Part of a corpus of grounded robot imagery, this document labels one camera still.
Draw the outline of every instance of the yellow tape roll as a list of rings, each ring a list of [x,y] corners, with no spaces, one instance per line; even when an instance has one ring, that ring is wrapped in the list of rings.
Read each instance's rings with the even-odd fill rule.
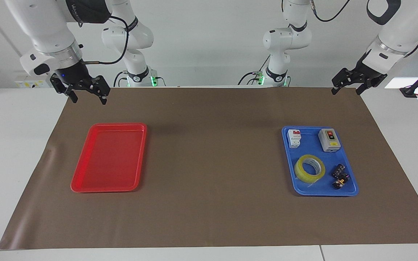
[[[302,166],[304,163],[314,167],[315,175],[309,174],[304,170]],[[303,182],[315,183],[325,175],[324,162],[314,155],[304,155],[295,164],[295,174]]]

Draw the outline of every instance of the white tabletop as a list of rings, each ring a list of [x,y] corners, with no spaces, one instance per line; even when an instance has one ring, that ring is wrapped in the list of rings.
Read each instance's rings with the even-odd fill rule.
[[[398,90],[373,89],[362,98],[418,193],[418,101]],[[63,109],[52,89],[0,89],[0,239]],[[247,248],[126,248],[0,251],[0,260],[414,260],[418,244]]]

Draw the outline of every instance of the brown tablecloth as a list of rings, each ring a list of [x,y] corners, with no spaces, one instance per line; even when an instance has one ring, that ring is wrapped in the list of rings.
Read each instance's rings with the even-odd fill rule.
[[[106,106],[78,96],[67,102],[0,249],[418,243],[418,196],[352,89],[113,89]],[[88,129],[107,122],[148,125],[141,185],[74,193]],[[285,125],[334,127],[360,193],[298,195]]]

